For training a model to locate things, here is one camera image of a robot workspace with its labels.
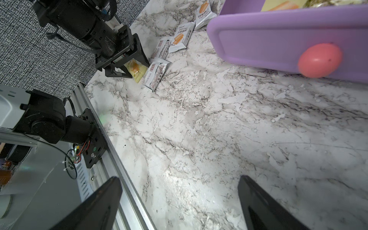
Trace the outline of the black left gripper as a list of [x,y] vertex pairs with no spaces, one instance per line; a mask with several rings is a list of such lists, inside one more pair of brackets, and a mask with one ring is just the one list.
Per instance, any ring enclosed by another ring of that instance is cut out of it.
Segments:
[[132,59],[146,67],[150,66],[138,34],[132,34],[131,29],[124,25],[117,31],[113,55],[109,58],[96,55],[95,67],[100,71],[104,69],[106,77],[131,79],[132,75],[124,65]]

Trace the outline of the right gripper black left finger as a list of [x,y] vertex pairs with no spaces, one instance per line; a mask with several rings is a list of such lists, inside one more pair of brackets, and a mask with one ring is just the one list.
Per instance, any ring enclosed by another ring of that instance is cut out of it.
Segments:
[[75,210],[53,226],[53,230],[111,230],[122,195],[118,177],[109,178]]

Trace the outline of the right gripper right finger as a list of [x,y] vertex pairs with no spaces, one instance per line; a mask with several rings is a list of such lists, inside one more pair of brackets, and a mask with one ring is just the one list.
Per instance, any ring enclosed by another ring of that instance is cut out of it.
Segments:
[[249,230],[308,229],[247,175],[240,177],[238,195]]

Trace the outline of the white cookie packet orange picture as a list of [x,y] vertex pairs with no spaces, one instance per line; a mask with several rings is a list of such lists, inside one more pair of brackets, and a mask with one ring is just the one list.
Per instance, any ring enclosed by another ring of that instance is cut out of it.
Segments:
[[195,22],[188,22],[179,25],[173,36],[173,39],[171,40],[168,52],[174,53],[179,50],[186,49],[194,27]]

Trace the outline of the white cookie packet top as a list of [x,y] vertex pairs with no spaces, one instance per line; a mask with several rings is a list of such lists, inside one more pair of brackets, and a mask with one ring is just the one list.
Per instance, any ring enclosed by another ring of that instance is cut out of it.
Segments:
[[207,26],[212,19],[217,17],[217,14],[211,9],[211,2],[205,1],[197,8],[195,16],[194,30],[199,30],[202,27]]

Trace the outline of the purple drawer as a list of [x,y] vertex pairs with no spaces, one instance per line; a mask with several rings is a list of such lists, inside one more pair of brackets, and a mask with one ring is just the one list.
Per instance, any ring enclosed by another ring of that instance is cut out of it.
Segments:
[[299,60],[320,44],[339,52],[328,78],[368,81],[368,7],[365,4],[262,11],[264,1],[225,1],[207,26],[220,58],[243,66],[301,73]]

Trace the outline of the yellow cookie packet with barcode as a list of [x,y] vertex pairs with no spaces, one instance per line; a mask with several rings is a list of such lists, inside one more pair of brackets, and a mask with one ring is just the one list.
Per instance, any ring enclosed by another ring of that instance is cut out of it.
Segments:
[[261,11],[295,10],[302,8],[307,0],[266,0]]

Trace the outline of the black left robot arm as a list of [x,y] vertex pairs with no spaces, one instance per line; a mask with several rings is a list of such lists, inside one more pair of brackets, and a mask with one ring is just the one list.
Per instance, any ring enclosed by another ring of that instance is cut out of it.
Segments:
[[95,67],[106,77],[133,78],[129,63],[149,67],[139,36],[120,22],[116,1],[33,1],[33,10],[41,27],[52,25],[47,33],[66,42],[58,31],[62,28],[86,45],[81,48],[95,56]]

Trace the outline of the pink drawer knob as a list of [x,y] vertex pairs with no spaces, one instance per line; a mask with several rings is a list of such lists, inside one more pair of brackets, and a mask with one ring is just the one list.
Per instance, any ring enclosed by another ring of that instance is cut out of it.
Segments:
[[342,50],[330,43],[308,48],[298,61],[299,72],[308,78],[322,78],[335,72],[343,60]]

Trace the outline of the white cookie packet barcode up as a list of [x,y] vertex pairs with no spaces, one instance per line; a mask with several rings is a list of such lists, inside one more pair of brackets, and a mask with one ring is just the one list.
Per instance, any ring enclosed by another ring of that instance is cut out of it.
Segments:
[[162,37],[159,40],[158,45],[154,49],[150,59],[155,59],[155,58],[166,59],[169,53],[169,47],[170,47],[172,39],[173,39],[172,36]]

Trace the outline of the aluminium front rail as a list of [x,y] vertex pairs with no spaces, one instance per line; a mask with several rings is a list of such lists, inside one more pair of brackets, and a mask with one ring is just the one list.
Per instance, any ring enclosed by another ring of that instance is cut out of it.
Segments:
[[102,130],[102,135],[107,143],[107,149],[102,154],[100,160],[88,170],[89,185],[96,190],[110,177],[119,178],[122,186],[122,195],[117,207],[117,215],[113,224],[114,230],[155,230],[149,213],[147,212],[137,190],[135,189],[125,167],[123,166],[116,149],[104,130],[101,120],[98,117],[92,103],[90,102],[84,85],[80,82],[71,94],[71,99],[75,105],[76,112],[80,115],[86,108],[91,109],[98,127]]

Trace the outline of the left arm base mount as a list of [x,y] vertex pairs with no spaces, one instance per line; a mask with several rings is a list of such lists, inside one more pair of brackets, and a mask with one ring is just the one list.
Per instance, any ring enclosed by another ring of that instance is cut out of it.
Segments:
[[14,132],[39,136],[51,144],[59,141],[81,144],[84,146],[81,156],[89,169],[101,159],[107,142],[91,109],[86,108],[78,117],[67,116],[59,98],[38,90],[25,94],[30,98],[20,105],[25,113]]

